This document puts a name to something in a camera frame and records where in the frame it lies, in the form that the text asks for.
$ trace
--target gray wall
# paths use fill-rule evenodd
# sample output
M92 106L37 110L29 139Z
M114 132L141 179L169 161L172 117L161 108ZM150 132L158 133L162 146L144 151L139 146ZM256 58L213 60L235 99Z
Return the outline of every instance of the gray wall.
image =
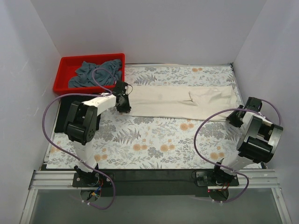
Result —
M123 52L127 63L227 64L265 0L31 0L62 56Z
M271 167L278 173L293 223L299 223L299 2L268 0L235 61L243 99L264 98L283 117L284 133ZM270 108L265 111L276 120Z
M0 223L15 224L46 152L42 114L60 55L29 0L0 0L0 21Z

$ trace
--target folded cloth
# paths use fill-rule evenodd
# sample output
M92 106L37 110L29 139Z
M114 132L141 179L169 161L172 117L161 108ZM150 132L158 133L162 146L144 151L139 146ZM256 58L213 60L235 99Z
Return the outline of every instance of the folded cloth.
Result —
M205 120L219 111L236 108L231 86L134 86L129 95L130 113L125 116ZM213 117L225 121L231 112Z
M93 70L99 67L110 71L115 80L121 79L121 71L119 71L119 69L122 67L122 62L120 59L104 62L101 65L83 62L82 66L76 70L77 76L69 80L69 88L97 86L92 78L92 73ZM114 84L114 79L105 70L99 69L95 71L94 78L100 85Z

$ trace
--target floral pattern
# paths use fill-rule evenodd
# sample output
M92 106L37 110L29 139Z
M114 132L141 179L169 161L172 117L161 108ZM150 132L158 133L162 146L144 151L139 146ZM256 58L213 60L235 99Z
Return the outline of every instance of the floral pattern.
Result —
M229 66L221 67L126 67L126 82L134 85L231 85L241 99ZM212 168L195 152L193 138L202 121L173 118L123 116L115 108L101 115L100 129L93 139L94 158L99 168L171 169ZM208 122L197 137L198 150L216 162L236 150L241 131L225 122ZM75 153L72 142L63 133L54 142ZM73 168L78 161L59 151L50 150L47 168ZM253 164L248 168L260 168Z

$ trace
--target cream fabric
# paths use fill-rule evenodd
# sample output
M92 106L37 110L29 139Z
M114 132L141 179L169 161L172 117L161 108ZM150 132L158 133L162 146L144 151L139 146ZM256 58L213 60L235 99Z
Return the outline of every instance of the cream fabric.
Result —
M137 117L205 120L214 113L237 107L231 86L134 86L129 101L131 112L123 115ZM225 121L230 113L211 121Z

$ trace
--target purple cable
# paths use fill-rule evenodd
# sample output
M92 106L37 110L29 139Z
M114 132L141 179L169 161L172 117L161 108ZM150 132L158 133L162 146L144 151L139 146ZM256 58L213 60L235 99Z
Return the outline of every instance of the purple cable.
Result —
M265 100L265 99L260 99L260 100L263 101L263 102L268 103L270 106L273 107L273 109L276 111L276 113L277 113L277 115L278 115L278 125L280 126L280 125L281 125L281 115L280 115L278 109L276 108L276 106L274 106L274 105L273 105L272 103L270 103L268 100Z
M258 112L256 112L256 111L251 111L251 110L246 110L246 109L239 109L239 108L223 110L223 111L220 111L220 112L218 112L218 113L213 114L212 116L210 116L210 117L208 117L206 120L204 120L204 121L202 122L202 124L199 126L199 128L197 129L196 133L195 133L195 136L194 136L194 149L195 149L195 151L197 152L197 154L198 154L204 161L207 161L207 162L209 162L209 163L211 163L211 164L214 164L214 165L216 165L216 166L223 167L223 168L225 168L225 169L231 170L231 171L235 172L235 173L238 174L238 175L244 176L244 177L246 178L246 180L247 180L246 186L244 187L244 189L243 189L243 190L242 190L236 197L233 197L233 198L228 199L228 200L226 200L226 201L215 201L215 202L218 202L218 203L228 203L228 202L232 202L232 201L234 201L235 199L239 198L242 194L244 194L244 192L246 191L246 189L248 188L248 185L249 185L249 178L248 178L245 174L239 173L239 172L233 170L233 169L230 168L230 167L227 167L227 166L224 166L224 165L221 165L221 164L212 162L212 161L208 160L207 158L205 158L204 156L202 156L202 155L200 154L200 152L198 151L198 149L197 149L197 146L196 146L196 138L197 138L197 135L198 135L199 131L201 130L201 128L203 127L203 125L204 125L206 122L208 122L211 118L213 118L213 117L215 117L215 116L217 116L217 115L219 115L219 114L221 114L221 113L228 112L228 111L244 111L244 112L252 112L252 113L255 113L255 114L260 115L260 114L259 114Z
M103 68L97 68L97 69L93 70L93 73L92 73L92 77L93 77L93 80L95 81L95 83L96 83L97 85L99 85L101 88L103 88L104 90L107 90L107 91L109 92L109 94L107 94L107 95L105 95L105 96L110 96L110 95L112 95L112 91L109 90L109 89L107 89L107 88L105 88L105 87L103 87L103 86L101 86L101 85L95 80L95 78L94 78L94 72L95 72L96 70L99 70L99 69L107 71L112 77L113 77L113 75L112 75L108 70L103 69ZM62 98L62 97L67 97L67 96L89 96L89 97L104 97L104 96L102 96L102 95L97 95L97 94L83 94L83 93L68 93L68 94L64 94L64 95L58 96L58 97L56 97L54 100L52 100L52 101L47 105L45 111L43 112L42 127L43 127L43 134L44 134L45 138L48 140L48 142L49 142L50 144L52 144L53 146L55 146L55 147L58 148L59 150L63 151L64 153L67 153L68 155L71 155L72 157L76 158L77 160L79 160L79 161L80 161L84 166L86 166L87 168L89 168L89 169L91 169L91 170L93 170L93 171L95 171L95 172L97 172L97 173L99 173L99 174L105 176L106 178L108 178L108 179L110 180L110 182L111 182L111 184L112 184L112 187L113 187L113 198L112 198L110 204L107 205L106 207L100 207L100 206L97 206L97 205L95 205L95 204L89 203L89 204L90 204L91 206L93 206L93 207L96 207L96 208L101 209L101 210L106 210L106 209L108 209L108 208L113 204L113 202L114 202L114 200L115 200L115 195L116 195L115 184L114 184L113 180L111 179L111 177L108 176L108 175L106 175L106 174L104 174L103 172L101 172L101 171L99 171L99 170L96 170L96 169L94 169L93 167L87 165L85 162L83 162L83 161L82 161L79 157L77 157L75 154L70 153L70 152L68 152L68 151L66 151L66 150L64 150L64 149L62 149L60 146L56 145L56 144L49 138L49 136L48 136L47 133L46 133L46 129L45 129L45 118L46 118L46 114L47 114L48 109L50 108L50 106L51 106L56 100L58 100L58 99L60 99L60 98Z

